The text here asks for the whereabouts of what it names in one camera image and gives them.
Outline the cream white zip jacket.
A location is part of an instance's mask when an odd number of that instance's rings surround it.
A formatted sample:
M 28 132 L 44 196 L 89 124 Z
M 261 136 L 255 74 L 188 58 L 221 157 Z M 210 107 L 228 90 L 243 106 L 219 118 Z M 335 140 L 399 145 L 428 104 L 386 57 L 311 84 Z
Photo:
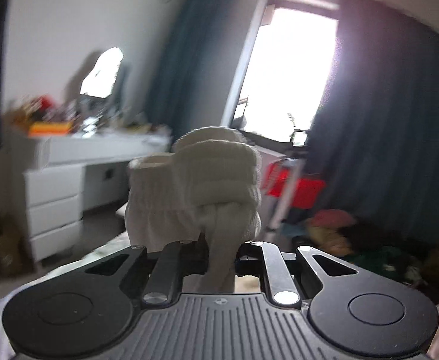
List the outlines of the cream white zip jacket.
M 128 164 L 125 228 L 131 245 L 158 252 L 167 244 L 206 238 L 209 267 L 186 281 L 197 293 L 231 293 L 241 244 L 261 227 L 261 158 L 237 130 L 195 129 L 171 152 Z

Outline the pile of clothes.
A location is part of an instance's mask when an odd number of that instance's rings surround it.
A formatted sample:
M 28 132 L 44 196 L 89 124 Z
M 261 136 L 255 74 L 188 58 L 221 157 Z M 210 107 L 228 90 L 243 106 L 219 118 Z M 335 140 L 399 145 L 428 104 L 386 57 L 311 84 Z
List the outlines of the pile of clothes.
M 296 209 L 280 226 L 293 248 L 310 245 L 418 289 L 439 304 L 439 243 L 401 236 L 342 210 Z

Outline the cardboard box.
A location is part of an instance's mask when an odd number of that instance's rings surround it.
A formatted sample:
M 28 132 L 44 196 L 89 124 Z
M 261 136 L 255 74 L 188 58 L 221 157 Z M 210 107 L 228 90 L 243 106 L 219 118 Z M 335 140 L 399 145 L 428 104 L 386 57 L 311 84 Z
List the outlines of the cardboard box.
M 0 215 L 0 272 L 13 276 L 22 271 L 23 235 L 10 215 Z

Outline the red storage bag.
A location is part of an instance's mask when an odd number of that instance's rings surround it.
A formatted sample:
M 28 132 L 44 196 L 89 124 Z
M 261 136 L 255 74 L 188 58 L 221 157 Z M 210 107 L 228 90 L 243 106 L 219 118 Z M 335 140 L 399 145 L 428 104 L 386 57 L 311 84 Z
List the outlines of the red storage bag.
M 291 169 L 291 166 L 286 166 L 285 161 L 276 161 L 267 166 L 262 189 L 268 196 L 275 198 L 281 196 Z M 325 181 L 320 180 L 318 177 L 302 176 L 296 181 L 292 207 L 301 210 L 311 209 L 325 187 Z

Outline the white vanity desk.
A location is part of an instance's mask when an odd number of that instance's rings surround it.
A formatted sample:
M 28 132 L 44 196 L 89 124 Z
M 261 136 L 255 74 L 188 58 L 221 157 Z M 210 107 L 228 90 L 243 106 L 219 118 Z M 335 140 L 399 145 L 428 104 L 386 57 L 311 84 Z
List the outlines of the white vanity desk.
M 85 169 L 121 164 L 168 149 L 159 133 L 83 137 L 28 136 L 10 131 L 12 211 L 35 263 L 70 249 L 82 233 Z

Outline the teal curtain right panel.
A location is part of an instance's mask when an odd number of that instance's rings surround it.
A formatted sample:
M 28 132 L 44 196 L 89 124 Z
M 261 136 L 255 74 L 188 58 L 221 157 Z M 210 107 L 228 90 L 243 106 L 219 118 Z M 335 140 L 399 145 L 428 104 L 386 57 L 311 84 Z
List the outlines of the teal curtain right panel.
M 308 136 L 315 206 L 439 242 L 439 33 L 374 0 L 339 0 L 333 69 Z

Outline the teal curtain panel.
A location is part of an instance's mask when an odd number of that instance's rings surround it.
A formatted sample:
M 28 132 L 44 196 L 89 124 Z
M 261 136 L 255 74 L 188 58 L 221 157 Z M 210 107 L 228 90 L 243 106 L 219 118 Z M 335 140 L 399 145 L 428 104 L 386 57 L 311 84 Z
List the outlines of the teal curtain panel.
M 145 100 L 153 125 L 170 127 L 172 136 L 187 133 L 199 99 L 201 73 L 212 62 L 217 39 L 232 0 L 184 0 L 163 49 Z
M 315 206 L 439 242 L 439 33 L 374 0 L 339 0 L 333 69 L 308 136 Z

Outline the orange box on desk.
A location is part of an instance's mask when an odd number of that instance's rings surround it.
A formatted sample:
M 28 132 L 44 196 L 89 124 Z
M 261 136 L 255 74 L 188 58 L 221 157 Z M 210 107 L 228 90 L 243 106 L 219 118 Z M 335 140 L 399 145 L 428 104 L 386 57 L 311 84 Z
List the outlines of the orange box on desk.
M 65 136 L 71 132 L 72 122 L 35 122 L 28 127 L 30 137 Z

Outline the vanity mirror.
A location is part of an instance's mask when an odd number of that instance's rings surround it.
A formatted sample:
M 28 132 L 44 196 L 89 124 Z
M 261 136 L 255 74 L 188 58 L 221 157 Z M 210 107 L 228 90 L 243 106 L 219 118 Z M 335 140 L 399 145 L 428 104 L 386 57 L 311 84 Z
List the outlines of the vanity mirror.
M 115 46 L 103 51 L 91 71 L 82 80 L 80 101 L 88 99 L 119 109 L 129 72 L 130 66 L 124 61 L 122 49 Z

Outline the bright window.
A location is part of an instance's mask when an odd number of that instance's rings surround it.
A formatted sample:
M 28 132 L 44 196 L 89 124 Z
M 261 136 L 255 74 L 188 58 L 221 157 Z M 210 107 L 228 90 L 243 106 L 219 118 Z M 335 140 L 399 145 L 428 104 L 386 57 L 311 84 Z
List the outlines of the bright window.
M 223 124 L 253 139 L 302 144 L 333 66 L 338 23 L 334 2 L 259 0 Z

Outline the teal curtain left panel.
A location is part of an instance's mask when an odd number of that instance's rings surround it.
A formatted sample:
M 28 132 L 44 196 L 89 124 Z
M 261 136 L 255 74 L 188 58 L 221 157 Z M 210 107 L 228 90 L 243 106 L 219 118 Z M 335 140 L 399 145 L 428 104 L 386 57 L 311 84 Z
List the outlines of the teal curtain left panel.
M 145 100 L 153 125 L 170 127 L 172 136 L 187 133 L 199 99 L 201 73 L 212 62 L 217 39 L 232 0 L 184 0 L 163 49 Z

